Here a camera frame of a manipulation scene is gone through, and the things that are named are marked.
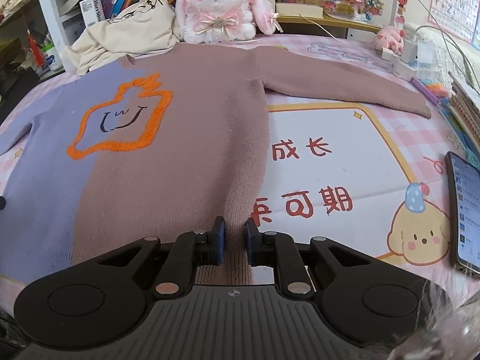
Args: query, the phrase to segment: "gingham pattern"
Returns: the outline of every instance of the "gingham pattern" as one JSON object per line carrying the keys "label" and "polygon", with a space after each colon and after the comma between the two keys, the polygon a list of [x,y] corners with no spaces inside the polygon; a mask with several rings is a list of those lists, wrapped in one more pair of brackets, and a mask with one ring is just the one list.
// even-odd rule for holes
{"label": "gingham pattern", "polygon": [[[259,45],[272,45],[286,47],[291,52],[299,55],[326,60],[338,59],[329,55],[313,54],[308,50],[312,44],[323,44],[329,47],[346,50],[351,53],[351,56],[355,54],[359,56],[360,59],[365,57],[370,61],[385,66],[385,61],[382,61],[375,54],[373,45],[362,42],[352,42],[347,40],[337,41],[330,38],[316,36],[280,34],[270,37],[260,37],[255,42],[236,44],[235,46],[242,48],[253,48]],[[366,64],[360,60],[345,59],[342,57],[342,55],[340,55],[340,59],[363,68],[366,67]],[[385,70],[378,68],[369,68],[369,70],[389,80],[400,83],[401,85],[413,88],[410,84],[396,78],[388,72],[385,72]],[[23,109],[25,109],[25,107],[32,104],[32,102],[39,99],[54,88],[70,83],[77,79],[78,77],[74,74],[64,73],[35,87],[18,104],[14,111],[9,115],[7,120],[0,126],[0,133],[2,133],[8,127],[11,121]],[[284,96],[270,91],[267,93],[267,102],[269,104],[294,104],[318,101],[321,100],[300,99]],[[432,104],[428,103],[428,105],[432,111],[432,118],[430,120],[427,120],[421,116],[409,114],[407,112],[394,111],[380,106],[369,105],[368,107],[374,112],[381,124],[391,135],[399,150],[404,155],[406,161],[410,164],[418,181],[423,181],[429,185],[429,200],[448,213],[448,189],[446,183],[445,164],[442,165],[437,163],[437,165],[443,169],[443,174],[440,174],[435,170],[434,164],[430,160],[444,163],[444,157],[447,151],[454,151],[463,158],[465,158],[465,154],[462,148],[458,147],[458,142],[456,142],[455,139],[449,140],[449,134],[451,137],[454,137],[455,135],[451,134],[453,130],[451,130],[448,124],[443,120],[438,110]],[[6,154],[0,156],[0,194],[4,191],[8,177],[10,176],[11,171],[21,156],[20,155],[15,158],[15,153],[18,153],[20,148],[24,148],[27,141],[28,136],[23,137],[20,142],[18,142]],[[426,275],[426,272],[423,270],[419,270],[416,273],[419,275]],[[466,292],[473,293],[476,292],[478,288],[479,286],[471,286],[466,290]],[[22,286],[19,283],[13,283],[0,277],[0,307],[11,312],[14,300],[21,289]]]}

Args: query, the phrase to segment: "gray ribbed panel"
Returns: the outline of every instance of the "gray ribbed panel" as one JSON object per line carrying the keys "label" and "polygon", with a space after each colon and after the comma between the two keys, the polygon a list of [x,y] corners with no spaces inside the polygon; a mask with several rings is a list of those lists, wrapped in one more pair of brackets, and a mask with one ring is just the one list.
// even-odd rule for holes
{"label": "gray ribbed panel", "polygon": [[[231,290],[240,291],[232,297]],[[18,360],[353,360],[373,355],[335,336],[308,302],[274,286],[194,286],[159,301],[132,333],[97,349],[30,345]]]}

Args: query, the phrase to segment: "spiral notebook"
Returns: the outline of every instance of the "spiral notebook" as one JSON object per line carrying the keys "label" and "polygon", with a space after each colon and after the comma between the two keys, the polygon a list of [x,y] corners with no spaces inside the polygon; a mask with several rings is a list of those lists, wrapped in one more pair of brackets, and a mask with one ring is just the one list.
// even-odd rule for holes
{"label": "spiral notebook", "polygon": [[448,74],[453,79],[451,110],[475,146],[480,146],[480,96],[464,80]]}

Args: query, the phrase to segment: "phone screen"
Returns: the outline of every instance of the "phone screen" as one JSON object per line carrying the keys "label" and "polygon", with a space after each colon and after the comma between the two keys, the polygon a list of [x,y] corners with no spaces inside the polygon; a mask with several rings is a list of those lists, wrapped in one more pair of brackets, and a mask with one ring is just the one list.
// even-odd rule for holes
{"label": "phone screen", "polygon": [[458,256],[465,263],[480,266],[480,172],[452,155],[458,212]]}

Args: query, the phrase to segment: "yellow star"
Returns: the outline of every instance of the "yellow star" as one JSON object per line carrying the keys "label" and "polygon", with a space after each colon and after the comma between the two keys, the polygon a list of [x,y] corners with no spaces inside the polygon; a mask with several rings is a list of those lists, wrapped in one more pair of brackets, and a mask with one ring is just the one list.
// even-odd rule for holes
{"label": "yellow star", "polygon": [[15,152],[15,157],[14,157],[13,159],[16,159],[16,158],[20,157],[20,155],[22,154],[22,152],[23,152],[23,149],[22,149],[22,148],[18,149],[18,150]]}

